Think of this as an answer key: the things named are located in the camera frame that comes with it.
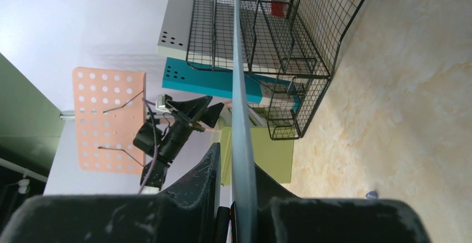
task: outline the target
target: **red object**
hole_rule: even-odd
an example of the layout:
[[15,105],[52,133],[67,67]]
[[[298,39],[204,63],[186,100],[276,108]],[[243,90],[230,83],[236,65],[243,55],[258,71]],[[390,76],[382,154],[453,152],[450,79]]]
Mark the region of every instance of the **red object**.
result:
[[271,2],[272,15],[280,18],[284,18],[285,14],[283,13],[283,3],[280,1]]

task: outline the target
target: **cable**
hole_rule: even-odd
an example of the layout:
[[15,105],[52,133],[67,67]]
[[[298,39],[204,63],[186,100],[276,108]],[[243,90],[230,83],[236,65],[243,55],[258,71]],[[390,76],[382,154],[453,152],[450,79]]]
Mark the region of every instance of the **cable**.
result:
[[167,117],[165,117],[166,114],[168,114],[168,113],[167,113],[167,112],[164,112],[164,114],[163,114],[164,119],[167,121],[167,127],[166,127],[165,130],[164,130],[164,135],[163,135],[163,136],[166,136],[166,135],[167,135],[167,130],[168,130],[169,127],[170,127],[170,121],[169,121],[169,119],[167,119]]
[[144,186],[146,185],[147,181],[151,177],[151,173],[153,172],[154,167],[156,166],[156,161],[158,159],[158,137],[156,135],[156,121],[154,120],[153,111],[152,111],[151,107],[149,106],[147,100],[145,100],[144,98],[142,100],[146,104],[147,110],[149,111],[149,114],[151,115],[151,123],[153,124],[154,155],[153,155],[153,161],[151,161],[151,166],[149,166],[149,170],[147,171],[147,174],[144,177],[141,186],[139,187],[139,191],[137,192],[138,194],[142,193],[142,190],[144,189]]
[[145,101],[147,104],[149,104],[149,105],[156,106],[156,103],[154,103],[154,102],[151,102],[151,101],[149,101],[149,100],[144,100],[144,101]]
[[136,94],[136,96],[134,96],[132,99],[126,101],[126,103],[124,103],[123,105],[121,105],[120,107],[116,107],[116,108],[111,108],[109,110],[106,110],[106,111],[103,111],[103,113],[107,113],[107,112],[110,112],[110,111],[114,111],[114,110],[119,110],[121,108],[124,108],[126,105],[128,105],[128,103],[130,103],[132,100],[134,100],[137,96],[139,96],[140,94],[144,93],[144,90],[141,90],[141,92],[139,92],[138,94]]

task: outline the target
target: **white wall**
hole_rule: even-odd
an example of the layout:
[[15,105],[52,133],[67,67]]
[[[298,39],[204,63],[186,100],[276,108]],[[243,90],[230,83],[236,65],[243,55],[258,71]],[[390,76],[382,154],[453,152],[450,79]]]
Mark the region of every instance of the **white wall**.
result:
[[164,90],[156,43],[168,0],[0,0],[0,52],[61,111],[73,109],[79,66],[146,71],[147,97]]
[[[169,168],[164,188],[193,168],[210,145],[210,132],[194,132]],[[75,123],[67,121],[46,183],[45,195],[135,194],[140,175],[84,171],[78,166]],[[230,187],[223,187],[220,204],[229,206]]]

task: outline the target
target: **wire mesh shelf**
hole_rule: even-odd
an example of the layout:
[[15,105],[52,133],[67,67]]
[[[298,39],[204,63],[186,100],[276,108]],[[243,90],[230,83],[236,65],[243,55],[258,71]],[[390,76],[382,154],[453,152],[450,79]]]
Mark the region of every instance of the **wire mesh shelf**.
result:
[[[272,91],[252,105],[273,140],[304,136],[335,72],[341,42],[364,0],[241,0],[244,71]],[[194,0],[187,62],[232,70],[234,0]]]

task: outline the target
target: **dark green wall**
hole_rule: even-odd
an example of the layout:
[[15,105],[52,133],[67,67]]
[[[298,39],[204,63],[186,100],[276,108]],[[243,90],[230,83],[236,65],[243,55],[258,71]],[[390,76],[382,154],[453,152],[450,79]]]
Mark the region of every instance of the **dark green wall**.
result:
[[59,109],[1,54],[0,98],[0,157],[47,175],[64,126]]

